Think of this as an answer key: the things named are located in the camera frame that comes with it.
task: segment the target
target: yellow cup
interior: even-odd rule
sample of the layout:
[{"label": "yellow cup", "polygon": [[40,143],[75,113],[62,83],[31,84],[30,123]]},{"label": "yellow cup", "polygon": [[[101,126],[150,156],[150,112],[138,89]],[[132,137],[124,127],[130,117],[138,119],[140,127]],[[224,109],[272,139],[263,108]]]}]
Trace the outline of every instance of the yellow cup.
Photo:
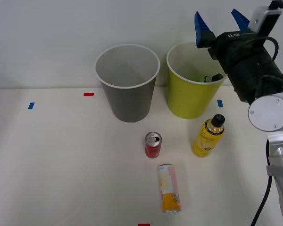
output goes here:
[{"label": "yellow cup", "polygon": [[[169,68],[167,103],[173,114],[184,119],[202,115],[222,82],[227,78],[218,61],[195,42],[173,46],[166,57]],[[222,74],[223,79],[202,82],[205,76]]]}]

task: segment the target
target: cup rim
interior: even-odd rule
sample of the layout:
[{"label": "cup rim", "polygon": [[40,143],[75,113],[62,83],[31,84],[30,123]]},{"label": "cup rim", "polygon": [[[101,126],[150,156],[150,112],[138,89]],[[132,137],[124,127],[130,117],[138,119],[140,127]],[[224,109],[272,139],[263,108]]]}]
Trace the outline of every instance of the cup rim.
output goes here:
[{"label": "cup rim", "polygon": [[170,56],[170,53],[172,52],[172,50],[180,45],[184,45],[184,44],[187,44],[187,43],[195,43],[193,41],[186,41],[186,42],[181,42],[177,45],[174,45],[171,47],[171,49],[168,51],[168,54],[166,56],[166,64],[168,65],[168,68],[171,70],[171,72],[173,72],[173,74],[175,74],[178,78],[182,79],[182,80],[185,80],[189,83],[194,83],[194,84],[199,84],[199,85],[213,85],[213,84],[216,84],[216,83],[219,83],[219,82],[222,82],[224,81],[226,78],[227,78],[227,74],[225,74],[225,77],[223,79],[220,79],[218,81],[213,81],[213,82],[198,82],[198,81],[192,81],[192,80],[189,80],[189,79],[186,79],[182,76],[180,76],[179,74],[177,74],[173,68],[170,66],[170,63],[169,63],[169,56]]},{"label": "cup rim", "polygon": [[[98,73],[97,73],[97,71],[96,71],[96,64],[98,63],[98,60],[101,58],[101,56],[104,55],[105,53],[107,53],[108,51],[114,49],[114,48],[123,47],[123,46],[136,46],[136,47],[144,48],[144,49],[150,51],[150,52],[154,55],[154,57],[157,59],[158,67],[157,67],[157,70],[156,70],[155,74],[154,74],[149,80],[146,80],[145,82],[143,82],[143,83],[141,83],[141,84],[138,84],[138,85],[135,85],[135,86],[115,86],[115,85],[112,85],[112,84],[109,84],[109,83],[105,82],[102,78],[99,77],[99,75],[98,75]],[[150,83],[153,79],[155,79],[155,78],[157,77],[157,74],[158,74],[158,72],[159,72],[159,70],[160,70],[160,60],[159,60],[159,57],[157,56],[157,54],[156,54],[153,50],[149,49],[148,47],[145,47],[145,46],[142,46],[142,45],[138,45],[138,44],[121,44],[121,45],[112,46],[112,47],[110,47],[110,48],[104,50],[104,51],[97,57],[97,59],[96,59],[96,61],[95,61],[95,64],[94,64],[94,70],[95,70],[95,74],[96,74],[96,76],[98,77],[98,79],[99,79],[102,83],[104,83],[105,85],[107,85],[107,86],[110,86],[110,87],[113,87],[113,88],[116,88],[116,89],[133,89],[133,88],[138,88],[138,87],[144,86],[144,85]]]}]

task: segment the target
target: white table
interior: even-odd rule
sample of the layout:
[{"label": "white table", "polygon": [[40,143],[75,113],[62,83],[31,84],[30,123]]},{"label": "white table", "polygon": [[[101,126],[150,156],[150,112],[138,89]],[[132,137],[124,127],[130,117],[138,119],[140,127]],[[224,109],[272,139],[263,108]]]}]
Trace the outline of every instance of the white table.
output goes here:
[{"label": "white table", "polygon": [[[232,87],[221,87],[203,116],[184,120],[155,88],[149,115],[125,123],[100,88],[0,89],[0,226],[250,225],[267,185],[267,136],[247,109]],[[226,133],[198,158],[191,142],[216,113],[225,116]],[[150,131],[163,138],[156,159],[144,153]],[[163,163],[176,167],[179,213],[161,212]],[[283,226],[274,182],[257,225]]]}]

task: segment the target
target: soda can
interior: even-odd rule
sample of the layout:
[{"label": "soda can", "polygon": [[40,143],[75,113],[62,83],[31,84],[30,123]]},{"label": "soda can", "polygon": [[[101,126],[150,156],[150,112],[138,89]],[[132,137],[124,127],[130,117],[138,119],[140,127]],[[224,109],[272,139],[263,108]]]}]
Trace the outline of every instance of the soda can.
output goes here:
[{"label": "soda can", "polygon": [[172,164],[158,167],[158,178],[163,212],[181,211],[175,168]]},{"label": "soda can", "polygon": [[149,158],[156,158],[159,156],[161,148],[161,135],[157,132],[150,132],[146,135],[146,155]]}]

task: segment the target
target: yellow bottle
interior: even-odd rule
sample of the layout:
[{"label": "yellow bottle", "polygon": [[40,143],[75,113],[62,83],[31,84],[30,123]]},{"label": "yellow bottle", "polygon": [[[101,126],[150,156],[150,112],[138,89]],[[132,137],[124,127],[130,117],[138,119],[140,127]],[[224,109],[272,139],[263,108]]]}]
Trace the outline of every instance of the yellow bottle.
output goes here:
[{"label": "yellow bottle", "polygon": [[221,114],[204,122],[192,147],[196,156],[207,157],[211,153],[224,133],[224,122],[225,118]]}]

